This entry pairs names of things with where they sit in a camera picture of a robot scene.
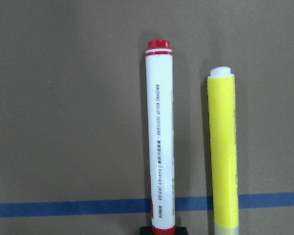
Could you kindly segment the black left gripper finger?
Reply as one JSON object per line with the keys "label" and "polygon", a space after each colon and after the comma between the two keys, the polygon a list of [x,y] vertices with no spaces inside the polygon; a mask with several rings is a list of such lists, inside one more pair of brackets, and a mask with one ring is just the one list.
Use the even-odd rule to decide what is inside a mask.
{"label": "black left gripper finger", "polygon": [[[140,228],[140,235],[152,235],[151,226],[144,226]],[[175,228],[176,235],[188,235],[188,230],[186,227],[176,227]]]}

